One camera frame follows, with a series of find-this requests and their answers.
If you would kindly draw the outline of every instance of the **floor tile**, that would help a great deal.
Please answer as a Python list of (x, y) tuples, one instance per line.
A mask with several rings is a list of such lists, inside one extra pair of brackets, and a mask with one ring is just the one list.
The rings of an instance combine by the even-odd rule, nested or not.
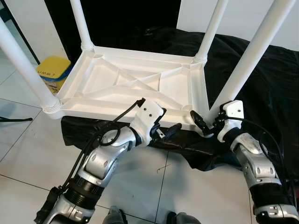
[(7, 58), (0, 58), (0, 84), (3, 83), (14, 71), (15, 67)]
[(0, 85), (0, 98), (41, 107), (37, 97), (18, 71), (15, 71)]
[(150, 147), (126, 153), (98, 205), (117, 205), (126, 214), (154, 222), (165, 158), (166, 152)]
[(201, 172), (169, 153), (157, 222), (169, 211), (186, 212), (202, 224), (250, 224), (248, 188), (241, 171), (229, 166)]
[(78, 154), (64, 145), (60, 120), (41, 112), (0, 162), (0, 174), (51, 189), (64, 182)]
[[(60, 121), (41, 112), (0, 163), (0, 174), (50, 189), (64, 182), (78, 154), (79, 149), (64, 145)], [(165, 162), (164, 151), (132, 149), (120, 159), (98, 204), (154, 221), (163, 178), (158, 169)]]
[(48, 191), (0, 176), (1, 223), (33, 224)]
[[(35, 118), (40, 110), (40, 108), (0, 99), (0, 117), (10, 119)], [(0, 123), (0, 160), (30, 123), (30, 121)]]
[[(104, 218), (108, 214), (108, 209), (96, 206), (95, 212), (93, 214), (93, 217), (91, 218), (89, 224), (102, 224), (104, 221)], [(129, 215), (126, 215), (126, 219), (128, 221), (128, 224), (152, 224), (151, 222), (132, 217)]]

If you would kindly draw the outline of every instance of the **black cable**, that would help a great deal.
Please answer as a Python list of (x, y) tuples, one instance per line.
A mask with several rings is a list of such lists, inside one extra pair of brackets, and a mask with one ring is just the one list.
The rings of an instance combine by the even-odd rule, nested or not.
[[(292, 178), (290, 178), (290, 176), (288, 175), (288, 172), (287, 172), (287, 169), (286, 169), (286, 166), (285, 166), (285, 161), (284, 161), (284, 158), (283, 158), (282, 150), (280, 149), (280, 147), (279, 147), (277, 141), (275, 140), (275, 138), (264, 127), (260, 126), (259, 124), (255, 123), (253, 121), (250, 121), (250, 120), (247, 120), (247, 119), (242, 119), (242, 118), (228, 117), (228, 116), (225, 116), (225, 118), (226, 119), (231, 119), (231, 120), (245, 121), (247, 123), (255, 125), (258, 128), (262, 129), (266, 134), (268, 134), (270, 136), (270, 138), (273, 140), (273, 142), (274, 142), (274, 144), (275, 144), (275, 146), (277, 148), (277, 151), (278, 151), (278, 156), (279, 156), (280, 163), (281, 163), (281, 172), (282, 172), (282, 176), (283, 176), (282, 177), (283, 187), (284, 187), (285, 191), (288, 192), (288, 190), (286, 188), (286, 179), (288, 178), (289, 181), (290, 181), (290, 187), (291, 187), (291, 190), (292, 190), (293, 205), (295, 206), (295, 208), (297, 208), (296, 192), (295, 192), (295, 188), (294, 188), (294, 183), (293, 183)], [(263, 147), (263, 144), (261, 142), (262, 136), (263, 136), (263, 134), (260, 136), (260, 139), (259, 139), (259, 145), (261, 147), (261, 150), (265, 154), (265, 156), (273, 163), (274, 161), (269, 157), (268, 153), (266, 152), (266, 150)]]
[[(88, 140), (87, 144), (85, 145), (85, 147), (81, 150), (79, 156), (77, 157), (76, 161), (75, 161), (75, 164), (73, 165), (68, 177), (66, 178), (64, 184), (59, 187), (61, 189), (61, 193), (63, 193), (66, 189), (67, 189), (67, 185), (71, 179), (71, 177), (73, 176), (73, 173), (75, 172), (75, 169), (76, 167), (78, 166), (78, 163), (79, 161), (81, 160), (80, 162), (80, 165), (77, 169), (77, 172), (79, 171), (79, 169), (81, 168), (81, 166), (83, 165), (86, 157), (88, 156), (88, 154), (90, 153), (90, 148), (91, 148), (91, 145), (92, 143), (99, 137), (99, 134), (104, 132), (105, 130), (107, 130), (112, 124), (114, 124), (116, 121), (118, 121), (120, 118), (122, 118), (124, 115), (126, 115), (128, 112), (130, 112), (136, 105), (138, 105), (139, 107), (143, 104), (143, 102), (145, 101), (144, 98), (140, 99), (140, 100), (137, 100), (136, 102), (134, 102), (126, 111), (124, 111), (122, 114), (120, 114), (119, 116), (117, 116), (114, 120), (112, 121), (109, 121), (107, 124), (103, 125), (102, 127), (99, 127), (99, 130), (94, 133), (92, 135), (92, 137)], [(114, 139), (112, 139), (110, 142), (108, 143), (104, 143), (104, 146), (108, 146), (108, 145), (111, 145), (113, 144), (117, 138), (119, 137), (120, 135), (120, 130), (117, 131), (117, 134), (116, 136), (114, 137)]]
[(241, 121), (245, 121), (245, 122), (247, 122), (247, 123), (250, 123), (250, 124), (252, 124), (252, 125), (257, 126), (258, 128), (262, 129), (265, 133), (267, 133), (267, 134), (270, 136), (270, 138), (273, 140), (273, 142), (274, 142), (274, 144), (275, 144), (275, 146), (276, 146), (276, 148), (277, 148), (277, 151), (278, 151), (278, 156), (279, 156), (279, 159), (280, 159), (280, 163), (281, 163), (281, 164), (283, 165), (283, 167), (284, 167), (285, 162), (284, 162), (284, 159), (283, 159), (283, 156), (282, 156), (282, 152), (281, 152), (281, 150), (280, 150), (280, 147), (279, 147), (277, 141), (275, 140), (275, 138), (274, 138), (274, 137), (270, 134), (270, 132), (268, 132), (264, 127), (260, 126), (259, 124), (255, 123), (255, 122), (252, 122), (252, 121), (250, 121), (250, 120), (243, 119), (243, 118), (234, 118), (234, 117), (228, 117), (228, 116), (225, 116), (225, 118), (226, 118), (226, 119), (231, 119), (231, 120), (241, 120)]
[(31, 121), (33, 120), (32, 118), (27, 118), (27, 119), (7, 119), (0, 117), (0, 123), (1, 122), (23, 122), (23, 121)]

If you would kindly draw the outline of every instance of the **black plastic sheet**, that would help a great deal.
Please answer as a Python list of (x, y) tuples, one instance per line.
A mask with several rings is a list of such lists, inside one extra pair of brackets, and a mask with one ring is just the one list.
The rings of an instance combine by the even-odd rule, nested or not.
[[(204, 33), (185, 32), (174, 28), (150, 28), (141, 36), (133, 36), (133, 49), (194, 56)], [(216, 35), (205, 65), (206, 87), (210, 107), (245, 51), (248, 41)], [(285, 163), (294, 176), (299, 175), (299, 52), (269, 46), (236, 99), (244, 104), (245, 118), (265, 127), (284, 148)], [(61, 121), (66, 145), (83, 148), (102, 122), (94, 119), (64, 117)], [(260, 130), (243, 122), (242, 128), (255, 138)], [(273, 154), (277, 151), (264, 135)], [(204, 139), (195, 132), (181, 130), (165, 142), (150, 144), (182, 154), (192, 168), (211, 170), (222, 164), (240, 168), (225, 143), (215, 137)]]

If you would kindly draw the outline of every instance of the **yellow container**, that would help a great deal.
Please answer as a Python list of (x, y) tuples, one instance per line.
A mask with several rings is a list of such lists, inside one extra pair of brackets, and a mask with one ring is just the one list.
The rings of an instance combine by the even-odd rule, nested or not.
[(68, 59), (51, 56), (36, 68), (36, 71), (47, 84), (52, 93), (58, 92), (71, 71)]

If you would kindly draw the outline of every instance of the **robotic arm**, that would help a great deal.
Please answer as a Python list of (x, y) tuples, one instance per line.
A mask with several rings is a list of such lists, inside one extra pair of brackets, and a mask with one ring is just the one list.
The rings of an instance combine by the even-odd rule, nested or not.
[(181, 128), (181, 124), (162, 133), (159, 120), (166, 110), (150, 100), (139, 100), (135, 119), (130, 127), (110, 130), (104, 134), (100, 146), (90, 152), (70, 179), (67, 190), (59, 194), (53, 188), (37, 213), (37, 224), (86, 224), (92, 217), (95, 205), (117, 168), (119, 157), (132, 148), (146, 146), (151, 140), (164, 139)]
[[(106, 132), (101, 138), (100, 146), (86, 155), (82, 166), (68, 181), (66, 190), (53, 188), (50, 191), (47, 201), (37, 213), (37, 224), (88, 223), (97, 201), (112, 178), (119, 157), (138, 145), (148, 145), (151, 140), (164, 140), (181, 128), (181, 124), (176, 124), (163, 133), (159, 129), (159, 120), (166, 110), (145, 99), (139, 100), (135, 105), (139, 109), (130, 127)], [(213, 129), (209, 129), (196, 112), (191, 111), (191, 117), (203, 135), (214, 134), (220, 142), (229, 143), (230, 150), (242, 165), (258, 223), (299, 224), (296, 208), (283, 191), (282, 183), (266, 156), (264, 147), (241, 130), (244, 118), (242, 101), (236, 100), (221, 106)]]
[(244, 118), (242, 101), (235, 100), (222, 105), (213, 129), (209, 129), (196, 112), (191, 111), (191, 116), (204, 135), (218, 134), (217, 139), (227, 142), (235, 153), (252, 195), (257, 222), (299, 224), (298, 212), (283, 191), (272, 162), (263, 153), (259, 142), (241, 130), (241, 120)]

